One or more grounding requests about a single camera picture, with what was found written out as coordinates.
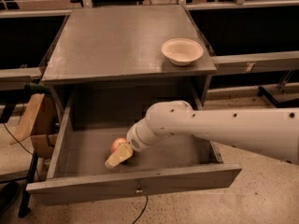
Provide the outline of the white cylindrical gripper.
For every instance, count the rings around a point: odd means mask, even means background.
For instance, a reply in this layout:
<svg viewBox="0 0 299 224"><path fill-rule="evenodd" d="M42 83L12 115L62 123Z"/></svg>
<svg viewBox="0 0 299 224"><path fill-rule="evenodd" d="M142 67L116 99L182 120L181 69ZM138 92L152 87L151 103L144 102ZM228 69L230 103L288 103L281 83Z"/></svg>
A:
<svg viewBox="0 0 299 224"><path fill-rule="evenodd" d="M105 161L108 169L114 168L133 156L134 151L142 152L143 150L155 145L162 138L155 134L145 119L135 123L126 135L127 143L121 144Z"/></svg>

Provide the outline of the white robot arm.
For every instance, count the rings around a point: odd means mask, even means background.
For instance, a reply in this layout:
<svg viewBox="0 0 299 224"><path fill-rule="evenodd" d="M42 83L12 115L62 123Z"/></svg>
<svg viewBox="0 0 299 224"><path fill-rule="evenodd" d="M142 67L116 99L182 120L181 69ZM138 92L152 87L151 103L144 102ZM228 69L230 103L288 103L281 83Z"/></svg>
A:
<svg viewBox="0 0 299 224"><path fill-rule="evenodd" d="M134 124L107 158L114 168L162 140L194 135L208 141L293 164L299 162L299 111L296 108L194 110L185 101L160 102Z"/></svg>

